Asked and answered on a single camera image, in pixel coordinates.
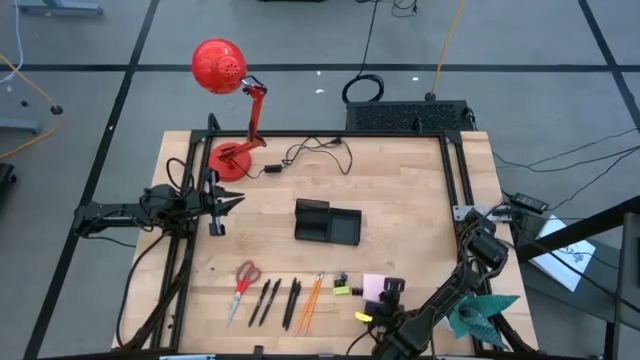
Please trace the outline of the pink sticky note pad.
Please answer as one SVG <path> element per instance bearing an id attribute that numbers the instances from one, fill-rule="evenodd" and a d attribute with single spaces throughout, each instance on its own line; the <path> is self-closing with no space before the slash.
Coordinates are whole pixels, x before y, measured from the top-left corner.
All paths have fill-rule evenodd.
<path id="1" fill-rule="evenodd" d="M 379 302 L 379 295 L 384 291 L 386 276 L 381 274 L 363 275 L 363 298 L 366 301 Z"/>

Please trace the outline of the red-handled scissors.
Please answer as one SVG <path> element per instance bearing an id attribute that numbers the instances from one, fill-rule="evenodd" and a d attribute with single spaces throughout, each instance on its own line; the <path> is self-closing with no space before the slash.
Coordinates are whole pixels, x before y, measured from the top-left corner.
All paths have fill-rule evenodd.
<path id="1" fill-rule="evenodd" d="M 248 287 L 258 281 L 260 277 L 261 270 L 251 260 L 245 261 L 236 270 L 236 288 L 234 291 L 234 297 L 226 323 L 227 327 L 229 327 L 233 321 L 242 296 L 244 295 Z"/>

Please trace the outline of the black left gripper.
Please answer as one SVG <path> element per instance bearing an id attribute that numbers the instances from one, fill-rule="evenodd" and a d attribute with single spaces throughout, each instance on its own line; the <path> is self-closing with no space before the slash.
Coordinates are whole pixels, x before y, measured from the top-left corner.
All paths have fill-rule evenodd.
<path id="1" fill-rule="evenodd" d="M 229 191 L 220 187 L 219 197 L 230 199 L 220 202 L 215 195 L 216 179 L 217 175 L 215 171 L 202 171 L 200 180 L 207 186 L 207 191 L 197 189 L 190 190 L 185 196 L 185 209 L 190 217 L 210 215 L 212 222 L 209 224 L 209 234 L 211 236 L 224 236 L 226 234 L 226 228 L 222 224 L 220 217 L 227 216 L 235 206 L 244 201 L 245 194 Z"/>

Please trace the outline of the red desk lamp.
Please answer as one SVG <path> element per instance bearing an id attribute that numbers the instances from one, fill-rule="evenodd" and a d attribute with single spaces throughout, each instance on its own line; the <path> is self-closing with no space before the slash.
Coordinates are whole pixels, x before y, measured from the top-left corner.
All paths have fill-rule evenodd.
<path id="1" fill-rule="evenodd" d="M 191 72 L 196 82 L 207 91 L 227 95 L 241 89 L 253 103 L 249 116 L 246 140 L 226 142 L 212 151 L 208 166 L 218 172 L 219 179 L 233 182 L 245 177 L 251 166 L 250 151 L 264 147 L 266 142 L 258 134 L 258 127 L 267 87 L 248 73 L 248 65 L 241 50 L 231 41 L 212 38 L 202 42 L 194 51 Z"/>

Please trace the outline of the silver mounting plate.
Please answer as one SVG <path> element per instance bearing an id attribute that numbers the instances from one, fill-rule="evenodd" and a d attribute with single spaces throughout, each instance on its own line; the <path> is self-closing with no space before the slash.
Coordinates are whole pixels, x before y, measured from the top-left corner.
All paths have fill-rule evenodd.
<path id="1" fill-rule="evenodd" d="M 512 220 L 511 208 L 508 205 L 498 205 L 494 207 L 481 207 L 471 205 L 457 205 L 453 207 L 453 214 L 456 221 L 463 220 L 472 210 L 477 211 L 489 221 L 510 222 Z"/>

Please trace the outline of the black caster wheel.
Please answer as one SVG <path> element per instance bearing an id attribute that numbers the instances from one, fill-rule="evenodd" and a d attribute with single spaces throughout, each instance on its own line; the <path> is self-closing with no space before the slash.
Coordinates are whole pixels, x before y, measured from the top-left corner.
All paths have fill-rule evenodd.
<path id="1" fill-rule="evenodd" d="M 0 162 L 0 198 L 4 197 L 11 185 L 16 182 L 15 167 L 8 163 Z"/>

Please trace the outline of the white paper sheet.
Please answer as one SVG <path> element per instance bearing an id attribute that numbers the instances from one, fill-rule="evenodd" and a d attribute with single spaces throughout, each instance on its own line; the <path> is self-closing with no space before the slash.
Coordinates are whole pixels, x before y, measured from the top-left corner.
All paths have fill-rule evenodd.
<path id="1" fill-rule="evenodd" d="M 574 292 L 595 250 L 596 247 L 589 241 L 581 240 L 534 257 L 530 263 L 570 292 Z"/>

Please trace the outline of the black mesh desk organizer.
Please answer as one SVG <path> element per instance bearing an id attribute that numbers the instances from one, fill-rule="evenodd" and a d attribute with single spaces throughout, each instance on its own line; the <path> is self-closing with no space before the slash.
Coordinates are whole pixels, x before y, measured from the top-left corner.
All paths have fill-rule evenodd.
<path id="1" fill-rule="evenodd" d="M 296 240 L 358 246 L 362 211 L 335 208 L 327 201 L 298 198 L 294 215 Z"/>

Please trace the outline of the grey metal post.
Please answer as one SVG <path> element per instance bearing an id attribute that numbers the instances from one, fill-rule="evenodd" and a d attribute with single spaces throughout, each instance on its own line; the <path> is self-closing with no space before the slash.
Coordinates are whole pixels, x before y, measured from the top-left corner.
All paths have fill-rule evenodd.
<path id="1" fill-rule="evenodd" d="M 620 330 L 640 331 L 640 215 L 624 216 L 614 319 L 613 360 L 620 357 Z"/>

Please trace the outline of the black diagonal metal beam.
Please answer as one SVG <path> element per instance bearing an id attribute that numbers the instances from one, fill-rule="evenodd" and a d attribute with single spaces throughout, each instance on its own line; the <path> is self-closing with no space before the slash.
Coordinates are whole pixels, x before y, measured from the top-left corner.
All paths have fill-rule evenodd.
<path id="1" fill-rule="evenodd" d="M 568 225 L 550 235 L 516 247 L 520 262 L 526 262 L 539 255 L 564 248 L 588 237 L 623 225 L 626 214 L 640 215 L 640 195 L 614 207 Z"/>

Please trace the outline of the black pen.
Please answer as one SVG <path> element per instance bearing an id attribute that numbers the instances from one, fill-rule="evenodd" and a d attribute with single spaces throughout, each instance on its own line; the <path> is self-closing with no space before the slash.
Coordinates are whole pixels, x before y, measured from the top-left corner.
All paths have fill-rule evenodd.
<path id="1" fill-rule="evenodd" d="M 272 303 L 273 303 L 273 301 L 274 301 L 274 299 L 275 299 L 275 297 L 276 297 L 276 294 L 277 294 L 277 292 L 278 292 L 278 290 L 279 290 L 279 287 L 280 287 L 280 285 L 281 285 L 281 282 L 282 282 L 282 279 L 281 279 L 281 278 L 280 278 L 280 279 L 278 279 L 278 280 L 275 282 L 275 284 L 274 284 L 274 286 L 273 286 L 273 289 L 272 289 L 272 291 L 271 291 L 271 294 L 270 294 L 270 296 L 269 296 L 269 299 L 268 299 L 268 301 L 267 301 L 267 304 L 266 304 L 266 306 L 265 306 L 265 309 L 264 309 L 264 311 L 263 311 L 263 313 L 262 313 L 262 315 L 261 315 L 261 318 L 260 318 L 260 320 L 259 320 L 259 326 L 262 326 L 262 325 L 264 324 L 264 322 L 265 322 L 265 320 L 266 320 L 266 317 L 267 317 L 267 315 L 268 315 L 268 313 L 269 313 L 269 310 L 270 310 L 270 308 L 271 308 L 271 306 L 272 306 Z"/>
<path id="2" fill-rule="evenodd" d="M 290 324 L 291 324 L 291 321 L 292 321 L 292 318 L 293 318 L 296 302 L 297 302 L 297 299 L 299 297 L 300 291 L 301 291 L 301 282 L 297 281 L 297 288 L 296 288 L 295 294 L 294 294 L 293 299 L 292 299 L 293 301 L 292 301 L 291 308 L 290 308 L 288 323 L 286 325 L 286 328 L 284 328 L 286 331 L 289 330 L 289 327 L 290 327 Z"/>
<path id="3" fill-rule="evenodd" d="M 270 287 L 270 283 L 271 283 L 271 280 L 270 280 L 270 279 L 268 279 L 268 280 L 264 283 L 264 285 L 263 285 L 263 287 L 262 287 L 262 289 L 261 289 L 261 292 L 260 292 L 260 296 L 259 296 L 259 298 L 258 298 L 258 300 L 257 300 L 257 302 L 256 302 L 256 305 L 255 305 L 255 307 L 254 307 L 254 310 L 253 310 L 253 312 L 252 312 L 252 315 L 251 315 L 251 317 L 250 317 L 250 319 L 249 319 L 248 327 L 251 327 L 251 326 L 254 324 L 254 322 L 255 322 L 255 320 L 256 320 L 256 317 L 257 317 L 257 314 L 258 314 L 258 312 L 259 312 L 259 310 L 260 310 L 260 307 L 261 307 L 261 305 L 262 305 L 262 303 L 263 303 L 263 300 L 264 300 L 264 298 L 265 298 L 265 296 L 266 296 L 266 292 L 267 292 L 267 290 L 268 290 L 268 289 L 269 289 L 269 287 Z"/>
<path id="4" fill-rule="evenodd" d="M 286 303 L 286 307 L 285 307 L 285 311 L 284 311 L 284 315 L 283 315 L 283 320 L 282 320 L 282 327 L 286 328 L 286 325 L 288 323 L 288 318 L 289 318 L 289 313 L 290 313 L 290 308 L 291 308 L 291 304 L 292 304 L 292 299 L 293 296 L 295 294 L 297 288 L 297 278 L 294 277 L 294 279 L 292 280 L 292 284 L 290 287 L 290 291 L 289 291 L 289 295 L 288 295 L 288 299 L 287 299 L 287 303 Z"/>

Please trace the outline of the black perforated metal box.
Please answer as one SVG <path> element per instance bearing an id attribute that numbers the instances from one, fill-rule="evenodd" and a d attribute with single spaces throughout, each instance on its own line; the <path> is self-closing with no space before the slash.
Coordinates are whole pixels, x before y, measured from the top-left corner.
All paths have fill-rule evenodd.
<path id="1" fill-rule="evenodd" d="M 350 131 L 472 131 L 472 110 L 464 100 L 352 102 L 347 105 Z"/>

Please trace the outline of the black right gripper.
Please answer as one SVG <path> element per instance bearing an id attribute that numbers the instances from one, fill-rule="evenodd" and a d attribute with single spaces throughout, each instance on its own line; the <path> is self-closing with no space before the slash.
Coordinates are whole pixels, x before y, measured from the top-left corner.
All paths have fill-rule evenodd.
<path id="1" fill-rule="evenodd" d="M 369 330 L 375 327 L 393 327 L 396 319 L 404 311 L 404 306 L 400 304 L 400 296 L 404 289 L 404 279 L 385 279 L 384 291 L 379 295 L 379 302 L 365 303 L 365 312 L 373 317 L 373 321 L 368 323 Z"/>

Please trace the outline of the teal paper plant white pot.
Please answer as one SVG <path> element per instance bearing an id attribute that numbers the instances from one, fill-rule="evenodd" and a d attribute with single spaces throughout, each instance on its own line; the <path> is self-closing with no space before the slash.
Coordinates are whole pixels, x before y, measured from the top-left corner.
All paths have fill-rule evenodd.
<path id="1" fill-rule="evenodd" d="M 471 335 L 482 342 L 508 349 L 489 318 L 500 315 L 518 299 L 518 295 L 467 296 L 449 312 L 447 321 L 456 339 Z"/>

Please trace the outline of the black power adapter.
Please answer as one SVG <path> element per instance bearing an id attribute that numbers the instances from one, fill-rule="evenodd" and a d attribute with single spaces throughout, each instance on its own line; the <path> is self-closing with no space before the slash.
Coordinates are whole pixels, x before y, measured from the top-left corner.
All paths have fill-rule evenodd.
<path id="1" fill-rule="evenodd" d="M 521 208 L 538 214 L 544 213 L 549 207 L 547 203 L 522 193 L 514 194 L 511 197 L 511 202 Z"/>

